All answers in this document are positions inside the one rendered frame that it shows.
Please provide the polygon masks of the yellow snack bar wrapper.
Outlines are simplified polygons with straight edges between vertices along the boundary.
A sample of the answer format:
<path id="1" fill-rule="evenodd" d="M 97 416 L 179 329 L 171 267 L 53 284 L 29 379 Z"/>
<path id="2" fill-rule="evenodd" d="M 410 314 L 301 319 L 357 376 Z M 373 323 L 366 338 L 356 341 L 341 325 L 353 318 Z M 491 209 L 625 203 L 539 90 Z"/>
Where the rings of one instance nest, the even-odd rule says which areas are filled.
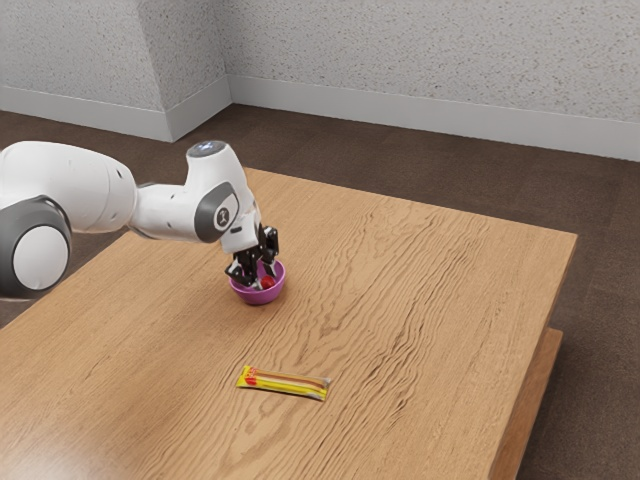
<path id="1" fill-rule="evenodd" d="M 259 369 L 245 365 L 235 386 L 325 401 L 331 379 Z"/>

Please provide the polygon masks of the purple bowl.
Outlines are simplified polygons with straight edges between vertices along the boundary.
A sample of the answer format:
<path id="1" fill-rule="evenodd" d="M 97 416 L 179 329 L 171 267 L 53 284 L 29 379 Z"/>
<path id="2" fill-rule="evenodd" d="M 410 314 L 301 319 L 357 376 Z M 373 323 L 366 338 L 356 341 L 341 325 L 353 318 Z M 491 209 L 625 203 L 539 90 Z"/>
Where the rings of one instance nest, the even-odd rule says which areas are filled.
<path id="1" fill-rule="evenodd" d="M 284 264 L 280 260 L 275 260 L 273 265 L 274 275 L 271 278 L 274 279 L 274 284 L 267 289 L 256 290 L 253 287 L 246 287 L 242 284 L 235 282 L 233 279 L 229 279 L 231 289 L 238 295 L 238 297 L 249 305 L 264 305 L 274 301 L 280 294 L 284 283 L 286 270 Z"/>

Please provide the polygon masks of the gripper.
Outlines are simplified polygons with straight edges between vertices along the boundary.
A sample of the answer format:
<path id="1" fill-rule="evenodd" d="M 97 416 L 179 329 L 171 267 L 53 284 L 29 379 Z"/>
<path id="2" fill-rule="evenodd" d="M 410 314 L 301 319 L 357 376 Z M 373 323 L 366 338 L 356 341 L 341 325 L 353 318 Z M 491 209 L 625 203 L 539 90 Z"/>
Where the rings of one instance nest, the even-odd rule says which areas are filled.
<path id="1" fill-rule="evenodd" d="M 244 285 L 255 289 L 258 278 L 258 266 L 262 265 L 270 277 L 276 278 L 276 256 L 279 254 L 278 230 L 272 226 L 258 226 L 258 243 L 246 250 L 233 254 L 232 263 L 225 269 L 230 279 L 244 279 Z"/>

